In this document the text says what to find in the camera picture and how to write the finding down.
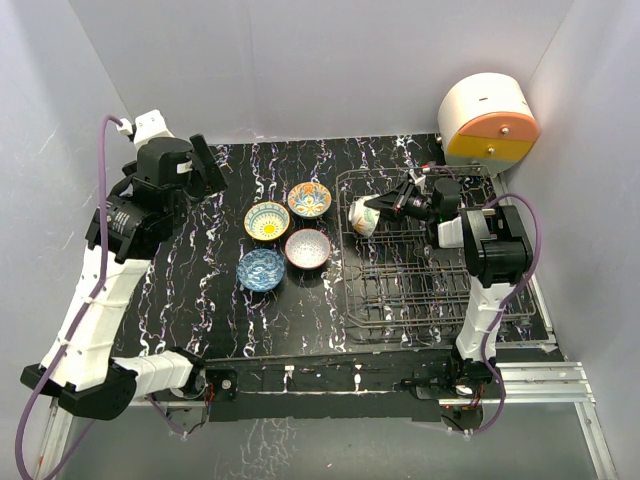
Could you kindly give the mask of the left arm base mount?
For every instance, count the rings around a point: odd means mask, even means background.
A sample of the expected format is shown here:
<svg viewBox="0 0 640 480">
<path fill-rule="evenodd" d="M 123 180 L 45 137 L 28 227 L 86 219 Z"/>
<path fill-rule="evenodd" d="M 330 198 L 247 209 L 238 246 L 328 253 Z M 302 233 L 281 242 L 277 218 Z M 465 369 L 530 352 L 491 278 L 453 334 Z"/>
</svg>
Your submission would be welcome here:
<svg viewBox="0 0 640 480">
<path fill-rule="evenodd" d="M 237 380 L 238 375 L 233 369 L 200 368 L 190 375 L 187 383 L 183 387 L 168 389 L 168 395 L 171 398 L 177 398 L 180 401 L 186 402 L 199 402 L 204 407 L 201 420 L 197 422 L 191 430 L 186 430 L 183 425 L 172 419 L 170 407 L 163 407 L 161 405 L 157 393 L 146 395 L 145 400 L 161 415 L 171 431 L 176 434 L 188 436 L 194 429 L 202 427 L 207 423 L 212 412 L 213 404 L 216 401 L 233 401 L 236 398 Z"/>
</svg>

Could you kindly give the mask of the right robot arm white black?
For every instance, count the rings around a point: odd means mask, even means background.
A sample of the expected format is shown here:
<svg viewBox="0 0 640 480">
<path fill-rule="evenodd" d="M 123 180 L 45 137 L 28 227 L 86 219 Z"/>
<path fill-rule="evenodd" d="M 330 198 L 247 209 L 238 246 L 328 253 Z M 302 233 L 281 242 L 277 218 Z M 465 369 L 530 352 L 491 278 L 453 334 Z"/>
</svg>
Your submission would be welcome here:
<svg viewBox="0 0 640 480">
<path fill-rule="evenodd" d="M 507 303 L 533 273 L 534 248 L 516 207 L 464 207 L 458 181 L 440 178 L 429 195 L 423 193 L 424 184 L 423 177 L 408 176 L 385 194 L 361 198 L 350 208 L 349 221 L 369 236 L 380 218 L 410 217 L 426 223 L 432 246 L 463 251 L 470 297 L 445 381 L 453 394 L 466 397 L 498 374 L 499 325 Z"/>
</svg>

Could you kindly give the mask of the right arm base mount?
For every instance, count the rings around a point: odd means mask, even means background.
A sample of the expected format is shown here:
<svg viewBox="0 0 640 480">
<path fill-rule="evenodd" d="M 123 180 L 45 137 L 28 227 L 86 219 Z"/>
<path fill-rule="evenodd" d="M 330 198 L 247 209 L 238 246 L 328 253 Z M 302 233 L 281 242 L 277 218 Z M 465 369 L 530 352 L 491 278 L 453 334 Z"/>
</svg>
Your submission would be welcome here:
<svg viewBox="0 0 640 480">
<path fill-rule="evenodd" d="M 410 377 L 401 379 L 396 391 L 408 391 L 418 400 L 438 402 L 440 417 L 447 429 L 471 434 L 483 432 L 502 416 L 506 402 L 506 389 L 501 371 L 495 365 L 490 368 L 482 362 L 472 362 L 461 371 L 445 367 L 435 371 L 416 370 Z M 498 395 L 498 405 L 493 416 L 486 420 L 482 401 L 487 393 Z"/>
</svg>

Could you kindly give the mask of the orange flower leaf bowl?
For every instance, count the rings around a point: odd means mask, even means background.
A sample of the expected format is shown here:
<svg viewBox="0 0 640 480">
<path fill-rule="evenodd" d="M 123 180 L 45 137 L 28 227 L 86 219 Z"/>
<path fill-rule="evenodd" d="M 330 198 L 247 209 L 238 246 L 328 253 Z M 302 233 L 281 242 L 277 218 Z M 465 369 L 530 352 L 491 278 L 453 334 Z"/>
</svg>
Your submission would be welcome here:
<svg viewBox="0 0 640 480">
<path fill-rule="evenodd" d="M 354 231 L 363 237 L 371 237 L 379 223 L 380 212 L 365 205 L 368 200 L 374 198 L 376 195 L 361 197 L 349 208 L 348 220 Z"/>
</svg>

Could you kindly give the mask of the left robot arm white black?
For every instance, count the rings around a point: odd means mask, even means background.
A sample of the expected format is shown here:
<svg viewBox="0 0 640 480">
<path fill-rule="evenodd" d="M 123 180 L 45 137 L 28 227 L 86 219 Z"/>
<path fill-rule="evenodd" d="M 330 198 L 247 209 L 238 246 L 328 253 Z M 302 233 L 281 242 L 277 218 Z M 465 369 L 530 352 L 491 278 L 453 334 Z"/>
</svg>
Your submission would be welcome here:
<svg viewBox="0 0 640 480">
<path fill-rule="evenodd" d="M 183 348 L 121 358 L 112 346 L 159 247 L 191 206 L 227 183 L 201 134 L 153 138 L 122 171 L 92 217 L 81 276 L 54 345 L 20 378 L 72 415 L 93 420 L 112 420 L 132 400 L 164 390 L 194 399 L 207 383 L 203 361 Z"/>
</svg>

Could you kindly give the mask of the red rim grey pattern bowl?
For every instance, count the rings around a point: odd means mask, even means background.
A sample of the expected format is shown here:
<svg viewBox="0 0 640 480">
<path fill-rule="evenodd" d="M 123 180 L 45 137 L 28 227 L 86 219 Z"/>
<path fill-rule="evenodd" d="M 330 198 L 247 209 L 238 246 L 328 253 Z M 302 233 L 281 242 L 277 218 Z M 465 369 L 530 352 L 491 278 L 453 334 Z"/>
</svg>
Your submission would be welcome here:
<svg viewBox="0 0 640 480">
<path fill-rule="evenodd" d="M 288 261 L 302 270 L 322 267 L 331 254 L 329 238 L 315 229 L 301 229 L 287 239 L 285 255 Z"/>
</svg>

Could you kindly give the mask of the blue wave pattern bowl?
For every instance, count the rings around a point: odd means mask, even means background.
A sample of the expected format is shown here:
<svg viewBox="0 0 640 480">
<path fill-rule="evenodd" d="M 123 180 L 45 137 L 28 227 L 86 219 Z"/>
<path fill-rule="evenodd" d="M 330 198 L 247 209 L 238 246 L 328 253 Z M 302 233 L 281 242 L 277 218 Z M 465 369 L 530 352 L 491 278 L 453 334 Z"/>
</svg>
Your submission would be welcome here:
<svg viewBox="0 0 640 480">
<path fill-rule="evenodd" d="M 236 277 L 240 284 L 253 292 L 263 293 L 276 288 L 285 273 L 283 257 L 274 250 L 254 249 L 238 262 Z"/>
</svg>

